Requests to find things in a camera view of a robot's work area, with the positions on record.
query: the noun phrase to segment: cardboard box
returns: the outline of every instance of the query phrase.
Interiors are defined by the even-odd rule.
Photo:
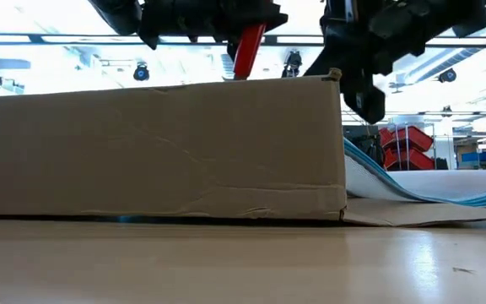
[[[332,77],[0,97],[0,214],[486,219],[344,212],[340,102]]]

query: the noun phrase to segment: wooden table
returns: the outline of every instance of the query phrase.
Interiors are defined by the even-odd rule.
[[[486,226],[0,221],[0,303],[486,303]]]

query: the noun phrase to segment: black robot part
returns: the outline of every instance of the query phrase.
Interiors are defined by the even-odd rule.
[[[266,24],[272,30],[286,23],[288,15],[265,0],[147,0],[138,35],[155,49],[160,35],[212,36],[217,42],[239,42],[244,29]]]
[[[136,0],[89,0],[100,17],[119,35],[138,31],[142,8]]]
[[[486,27],[486,0],[327,0],[321,28],[324,49],[305,75],[343,71],[346,104],[367,122],[385,115],[385,95],[372,75],[387,75],[407,54],[453,27],[459,36]]]

